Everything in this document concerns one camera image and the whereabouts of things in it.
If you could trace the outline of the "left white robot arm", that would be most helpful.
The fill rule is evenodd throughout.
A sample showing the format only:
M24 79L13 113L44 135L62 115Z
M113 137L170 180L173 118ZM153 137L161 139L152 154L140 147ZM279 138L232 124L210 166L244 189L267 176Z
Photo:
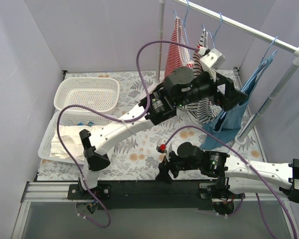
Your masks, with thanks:
M205 98L229 111L245 100L247 94L237 90L230 78L219 73L212 79L206 71L195 76L190 68L180 67L122 117L96 132L80 131L85 156L80 195L85 199L95 196L100 171L110 165L107 153L116 144L176 116L178 108Z

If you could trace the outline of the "light blue wire hanger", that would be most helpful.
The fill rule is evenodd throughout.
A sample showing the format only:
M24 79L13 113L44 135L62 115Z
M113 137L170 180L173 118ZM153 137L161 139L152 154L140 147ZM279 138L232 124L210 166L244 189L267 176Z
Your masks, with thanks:
M248 105L248 102L250 100L250 96L251 96L252 92L254 91L255 87L257 86L257 83L258 83L259 79L261 78L263 73L266 71L266 69L271 65L271 63L274 59L274 56L275 56L277 50L275 50L268 57L266 57L266 55L267 55L269 49L273 46L274 43L276 43L276 41L278 39L279 39L279 37L276 36L274 38L274 40L270 43L269 47L267 48L264 56L262 57L262 59L260 61L258 67L254 71L254 73L251 75L249 80L241 88L240 91L248 95L247 99L244 100L243 102L240 102L234 109L232 109L228 112L223 112L220 115L221 122L241 120L242 119L242 117L245 113L246 107Z

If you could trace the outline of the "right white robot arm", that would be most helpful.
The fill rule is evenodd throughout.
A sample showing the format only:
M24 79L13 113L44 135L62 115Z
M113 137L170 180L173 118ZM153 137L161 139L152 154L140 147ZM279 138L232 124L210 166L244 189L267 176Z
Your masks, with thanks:
M164 154L158 166L157 181L170 184L181 171L199 170L202 175L216 179L214 185L205 189L211 197L272 193L299 204L299 159L278 164L243 162L224 152L201 150L190 142L181 144L177 151L161 143L156 149Z

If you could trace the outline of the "blue tank top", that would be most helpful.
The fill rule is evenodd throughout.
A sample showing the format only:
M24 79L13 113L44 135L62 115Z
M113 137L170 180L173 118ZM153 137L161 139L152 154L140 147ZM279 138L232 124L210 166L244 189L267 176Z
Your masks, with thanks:
M236 105L233 109L227 112L221 111L213 122L206 123L203 126L204 130L212 136L206 137L205 141L200 145L200 149L214 150L222 146L222 144L217 140L227 144L235 139L241 129L242 118L248 106L250 96L257 86L262 74L274 60L276 53L277 52L274 51L268 58L263 59L250 79L241 88L241 92L245 93L247 98Z

